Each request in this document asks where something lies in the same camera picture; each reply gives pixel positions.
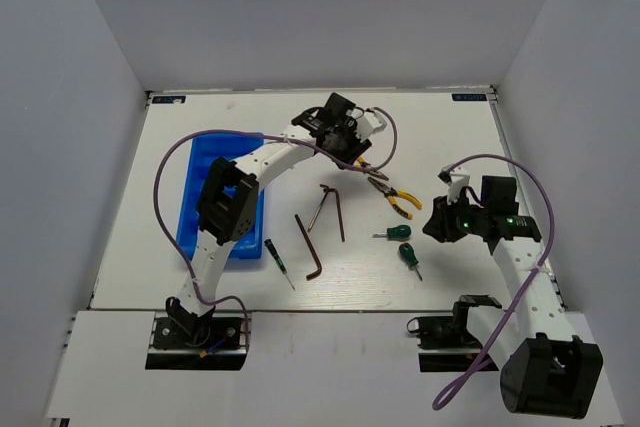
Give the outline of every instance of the screwdriver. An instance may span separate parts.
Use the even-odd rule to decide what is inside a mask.
[[[411,236],[411,227],[408,225],[398,225],[396,227],[389,227],[384,234],[373,234],[373,238],[377,239],[389,239],[389,240],[403,240],[408,239]]]
[[[287,275],[287,269],[285,269],[284,267],[284,262],[282,262],[282,259],[280,258],[280,256],[278,255],[278,251],[276,250],[275,245],[273,245],[273,242],[271,242],[271,239],[267,239],[264,241],[264,245],[267,247],[267,250],[269,250],[269,252],[271,253],[271,255],[273,256],[274,260],[276,261],[276,264],[278,264],[278,267],[280,267],[280,270],[282,271],[282,273],[284,274],[284,276],[287,278],[287,280],[289,281],[289,285],[291,286],[291,288],[293,290],[296,290],[296,288],[293,286],[293,284],[291,283],[291,279],[289,278],[289,276]]]
[[[407,263],[410,269],[416,271],[416,275],[420,279],[420,282],[422,282],[422,276],[420,275],[420,271],[418,270],[418,259],[416,259],[416,254],[413,252],[413,247],[411,247],[411,244],[409,244],[408,242],[400,244],[400,247],[398,247],[398,251],[400,252],[402,260]]]

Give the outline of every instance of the pliers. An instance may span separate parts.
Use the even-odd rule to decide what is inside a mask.
[[[403,192],[401,190],[396,190],[393,187],[389,187],[387,184],[383,184],[379,180],[372,179],[371,177],[368,177],[367,180],[377,190],[379,190],[384,194],[384,196],[387,198],[387,200],[391,204],[391,207],[393,207],[393,210],[395,210],[405,219],[411,220],[413,218],[413,214],[411,212],[407,212],[402,207],[400,207],[395,197],[400,197],[401,199],[408,200],[416,207],[416,209],[422,210],[422,203],[418,199],[416,199],[413,195],[408,194],[407,192]]]
[[[371,164],[369,162],[367,162],[366,160],[364,160],[364,157],[358,157],[358,164],[360,164],[360,167],[362,167],[363,169],[367,169],[367,168],[371,167]],[[386,181],[389,180],[389,177],[384,175],[379,170],[372,170],[370,172],[365,172],[365,174],[368,174],[371,177],[375,177],[376,179],[382,179],[382,180],[386,180]]]

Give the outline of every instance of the allen key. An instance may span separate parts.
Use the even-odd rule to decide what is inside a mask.
[[[332,189],[328,185],[320,184],[320,187],[322,187],[322,190],[324,191],[324,197],[322,197],[322,200],[320,201],[320,205],[316,209],[316,213],[313,214],[313,219],[311,219],[311,222],[309,223],[309,227],[307,227],[307,232],[311,232],[311,229],[313,229],[313,226],[316,223],[316,219],[318,218],[318,214],[320,214],[320,210],[322,210],[322,206],[324,205],[324,201],[327,200],[327,196],[330,193],[334,193],[336,194],[336,207],[338,208],[338,224],[340,224],[340,237],[344,242],[345,241],[344,225],[342,224],[342,209],[340,208],[340,194],[338,193],[337,189]]]
[[[311,243],[311,239],[307,235],[307,232],[304,230],[304,225],[302,225],[302,221],[300,220],[300,216],[295,214],[296,222],[298,223],[298,227],[300,227],[300,232],[302,232],[302,236],[304,237],[304,241],[307,243],[307,247],[309,247],[309,252],[311,252],[311,257],[316,263],[316,267],[318,268],[315,272],[311,272],[307,275],[307,280],[315,279],[319,277],[322,273],[322,264],[320,263],[320,259],[318,258],[318,254],[316,253],[316,249],[313,248],[313,244]]]

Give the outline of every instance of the blue bin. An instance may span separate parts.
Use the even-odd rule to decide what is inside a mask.
[[[262,139],[241,137],[231,134],[208,134],[193,139],[191,156],[187,169],[187,181],[182,197],[182,210],[178,224],[177,241],[190,259],[196,250],[198,237],[198,212],[196,205],[200,191],[209,173],[211,163],[218,157],[231,160],[253,152],[264,144]],[[264,190],[258,197],[256,222],[251,230],[242,237],[231,251],[230,257],[236,259],[259,259],[262,256],[262,225],[264,221]]]

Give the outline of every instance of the gray wall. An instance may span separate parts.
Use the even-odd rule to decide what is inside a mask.
[[[544,0],[97,0],[146,89],[497,83]]]
[[[507,137],[556,210],[560,286],[586,313],[632,426],[640,425],[638,59],[640,0],[547,0],[499,89]],[[540,202],[535,211],[545,218]]]
[[[94,0],[0,0],[0,423],[40,425],[144,94]]]

